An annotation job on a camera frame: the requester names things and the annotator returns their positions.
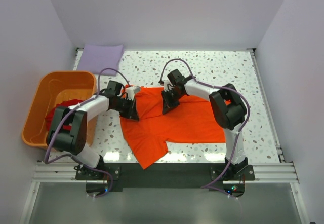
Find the orange t-shirt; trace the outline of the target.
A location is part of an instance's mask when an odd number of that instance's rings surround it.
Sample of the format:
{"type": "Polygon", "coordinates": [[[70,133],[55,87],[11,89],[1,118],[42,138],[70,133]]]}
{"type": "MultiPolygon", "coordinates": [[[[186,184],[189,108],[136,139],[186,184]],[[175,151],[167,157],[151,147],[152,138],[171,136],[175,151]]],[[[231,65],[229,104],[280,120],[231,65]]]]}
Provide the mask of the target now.
{"type": "Polygon", "coordinates": [[[139,120],[120,118],[123,137],[139,165],[146,169],[168,153],[167,142],[224,143],[209,102],[184,96],[180,105],[163,114],[162,87],[145,88],[135,95],[139,120]]]}

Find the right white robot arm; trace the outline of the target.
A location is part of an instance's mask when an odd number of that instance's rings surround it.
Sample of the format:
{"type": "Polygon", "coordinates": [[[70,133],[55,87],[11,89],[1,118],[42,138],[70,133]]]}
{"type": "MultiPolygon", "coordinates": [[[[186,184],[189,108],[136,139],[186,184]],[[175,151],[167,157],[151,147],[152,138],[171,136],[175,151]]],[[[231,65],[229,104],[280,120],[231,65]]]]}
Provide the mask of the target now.
{"type": "Polygon", "coordinates": [[[210,103],[216,123],[223,129],[226,143],[225,168],[217,179],[231,178],[248,166],[242,136],[243,127],[250,117],[247,100],[237,92],[231,83],[225,86],[212,86],[196,80],[192,75],[185,77],[179,70],[168,74],[163,85],[163,114],[180,105],[184,96],[196,96],[210,103]]]}

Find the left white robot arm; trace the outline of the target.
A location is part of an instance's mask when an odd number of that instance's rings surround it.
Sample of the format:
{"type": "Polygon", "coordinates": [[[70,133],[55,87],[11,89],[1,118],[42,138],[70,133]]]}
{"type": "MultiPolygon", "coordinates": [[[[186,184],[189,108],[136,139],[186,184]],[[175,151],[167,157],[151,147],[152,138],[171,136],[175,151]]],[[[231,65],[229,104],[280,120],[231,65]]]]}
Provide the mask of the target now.
{"type": "Polygon", "coordinates": [[[138,86],[124,86],[117,81],[109,81],[105,89],[98,90],[83,102],[56,107],[46,138],[48,148],[44,163],[54,162],[49,159],[49,155],[55,149],[78,163],[76,171],[79,174],[91,179],[111,180],[103,157],[87,143],[88,122],[109,110],[118,112],[123,118],[138,121],[135,95],[139,91],[138,86]]]}

